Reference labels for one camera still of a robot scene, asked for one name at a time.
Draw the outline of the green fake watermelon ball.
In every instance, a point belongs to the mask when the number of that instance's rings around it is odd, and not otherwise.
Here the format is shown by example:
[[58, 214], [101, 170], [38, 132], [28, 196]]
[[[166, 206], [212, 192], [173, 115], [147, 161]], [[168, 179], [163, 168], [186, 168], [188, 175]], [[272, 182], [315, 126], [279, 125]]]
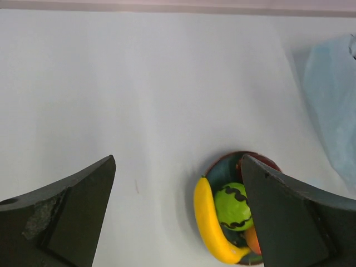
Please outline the green fake watermelon ball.
[[232, 231], [245, 231], [253, 226], [245, 186], [231, 182], [214, 195], [217, 219], [221, 226]]

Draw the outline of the light blue printed plastic bag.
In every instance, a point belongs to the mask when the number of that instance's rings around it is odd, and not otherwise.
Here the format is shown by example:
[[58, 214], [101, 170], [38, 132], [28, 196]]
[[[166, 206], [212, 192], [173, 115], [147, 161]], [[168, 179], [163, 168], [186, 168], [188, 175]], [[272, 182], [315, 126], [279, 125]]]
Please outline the light blue printed plastic bag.
[[355, 190], [355, 34], [315, 45], [301, 82], [331, 167]]

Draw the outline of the orange fake peach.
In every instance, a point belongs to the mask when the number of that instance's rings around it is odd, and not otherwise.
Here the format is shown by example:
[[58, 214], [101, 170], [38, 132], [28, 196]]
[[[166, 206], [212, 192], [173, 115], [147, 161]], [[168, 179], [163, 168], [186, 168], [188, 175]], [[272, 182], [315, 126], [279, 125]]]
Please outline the orange fake peach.
[[244, 236], [248, 247], [252, 252], [261, 255], [261, 248], [259, 245], [258, 237], [255, 231], [255, 227], [252, 226], [244, 231]]

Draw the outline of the yellow fake banana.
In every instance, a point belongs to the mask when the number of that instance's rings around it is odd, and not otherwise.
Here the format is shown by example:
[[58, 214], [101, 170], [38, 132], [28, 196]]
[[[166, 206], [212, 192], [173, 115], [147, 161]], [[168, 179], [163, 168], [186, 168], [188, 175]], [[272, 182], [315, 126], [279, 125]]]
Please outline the yellow fake banana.
[[225, 237], [217, 219], [211, 186], [204, 176], [195, 186], [193, 203], [200, 236], [215, 259], [225, 264], [237, 264], [251, 252], [249, 247], [237, 247]]

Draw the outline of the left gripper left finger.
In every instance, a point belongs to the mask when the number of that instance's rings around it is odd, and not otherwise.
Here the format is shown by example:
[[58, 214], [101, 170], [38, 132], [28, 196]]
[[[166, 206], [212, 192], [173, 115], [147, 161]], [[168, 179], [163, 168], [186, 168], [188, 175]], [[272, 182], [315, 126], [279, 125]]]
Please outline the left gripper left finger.
[[115, 172], [110, 155], [1, 201], [1, 266], [92, 266]]

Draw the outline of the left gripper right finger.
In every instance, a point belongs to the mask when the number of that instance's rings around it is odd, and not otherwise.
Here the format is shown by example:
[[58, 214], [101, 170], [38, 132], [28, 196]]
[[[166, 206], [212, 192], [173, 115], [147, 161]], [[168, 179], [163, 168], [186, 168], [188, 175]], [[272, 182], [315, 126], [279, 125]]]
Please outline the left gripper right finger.
[[241, 172], [265, 266], [355, 266], [355, 200], [245, 155]]

